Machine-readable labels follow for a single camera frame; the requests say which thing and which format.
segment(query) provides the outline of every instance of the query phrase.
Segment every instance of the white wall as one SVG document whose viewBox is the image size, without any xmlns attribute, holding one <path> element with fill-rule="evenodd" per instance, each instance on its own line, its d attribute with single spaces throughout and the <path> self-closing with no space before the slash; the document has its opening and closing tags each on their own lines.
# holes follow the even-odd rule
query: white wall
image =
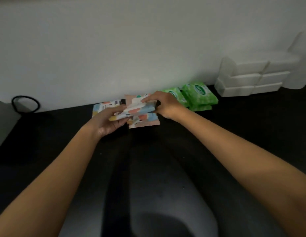
<svg viewBox="0 0 306 237">
<path fill-rule="evenodd" d="M 0 98 L 42 110 L 200 79 L 231 51 L 286 50 L 306 0 L 0 1 Z"/>
</svg>

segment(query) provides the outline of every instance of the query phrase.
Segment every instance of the hand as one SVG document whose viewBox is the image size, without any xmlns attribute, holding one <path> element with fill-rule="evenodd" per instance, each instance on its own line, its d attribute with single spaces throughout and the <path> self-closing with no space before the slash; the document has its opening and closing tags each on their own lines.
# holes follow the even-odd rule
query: hand
<svg viewBox="0 0 306 237">
<path fill-rule="evenodd" d="M 171 93 L 155 91 L 152 95 L 144 98 L 142 102 L 150 100 L 159 100 L 161 102 L 161 105 L 156 107 L 155 112 L 161 114 L 167 119 L 174 120 L 179 111 L 186 109 Z"/>
<path fill-rule="evenodd" d="M 126 108 L 126 105 L 120 105 L 117 107 L 108 107 L 95 115 L 90 119 L 84 127 L 90 131 L 95 131 L 99 138 L 114 132 L 119 127 L 123 126 L 130 117 L 110 121 L 109 118 L 116 112 L 122 112 Z"/>
</svg>

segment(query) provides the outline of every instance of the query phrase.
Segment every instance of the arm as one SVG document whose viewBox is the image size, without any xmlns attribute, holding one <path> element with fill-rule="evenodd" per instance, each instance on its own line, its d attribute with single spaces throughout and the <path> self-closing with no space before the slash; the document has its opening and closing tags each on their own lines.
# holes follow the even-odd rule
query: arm
<svg viewBox="0 0 306 237">
<path fill-rule="evenodd" d="M 290 236 L 306 236 L 306 175 L 268 151 L 182 107 L 168 93 L 155 92 L 157 109 L 192 132 Z"/>
<path fill-rule="evenodd" d="M 59 235 L 96 144 L 127 121 L 110 122 L 109 117 L 124 108 L 106 108 L 77 132 L 61 154 L 0 215 L 0 237 Z"/>
</svg>

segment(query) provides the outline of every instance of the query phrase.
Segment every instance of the black table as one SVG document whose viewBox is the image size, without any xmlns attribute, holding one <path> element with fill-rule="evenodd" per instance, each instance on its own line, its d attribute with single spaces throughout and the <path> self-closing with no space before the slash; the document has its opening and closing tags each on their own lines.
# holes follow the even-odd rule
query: black table
<svg viewBox="0 0 306 237">
<path fill-rule="evenodd" d="M 92 107 L 36 113 L 18 121 L 0 147 L 0 213 L 90 119 Z M 199 114 L 306 174 L 306 87 L 219 97 L 212 111 Z M 159 119 L 159 126 L 132 130 L 124 126 L 100 141 L 60 236 L 99 236 L 101 231 L 106 235 L 106 230 L 115 231 L 113 223 L 131 233 L 134 229 L 129 224 L 136 218 L 147 218 L 158 226 L 168 223 L 183 236 L 206 236 L 198 226 L 207 211 L 204 200 L 221 236 L 285 236 L 269 213 L 191 133 L 171 120 Z M 152 186 L 153 197 L 146 199 L 152 211 L 165 201 L 169 206 L 178 198 L 183 201 L 176 218 L 154 213 L 134 216 L 146 198 L 137 189 L 146 184 Z M 196 206 L 203 211 L 192 215 L 189 210 Z M 194 231 L 190 223 L 197 223 Z"/>
</svg>

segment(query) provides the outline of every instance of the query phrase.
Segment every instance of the brand logo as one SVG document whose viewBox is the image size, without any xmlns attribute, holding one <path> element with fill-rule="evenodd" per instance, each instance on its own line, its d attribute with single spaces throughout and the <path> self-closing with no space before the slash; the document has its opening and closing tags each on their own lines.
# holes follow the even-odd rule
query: brand logo
<svg viewBox="0 0 306 237">
<path fill-rule="evenodd" d="M 174 91 L 169 91 L 169 93 L 171 93 L 177 99 L 177 94 Z"/>
<path fill-rule="evenodd" d="M 199 86 L 199 85 L 195 85 L 195 91 L 197 92 L 197 93 L 199 93 L 200 95 L 206 95 L 206 92 L 204 91 L 204 89 L 201 87 L 201 86 Z"/>
</svg>

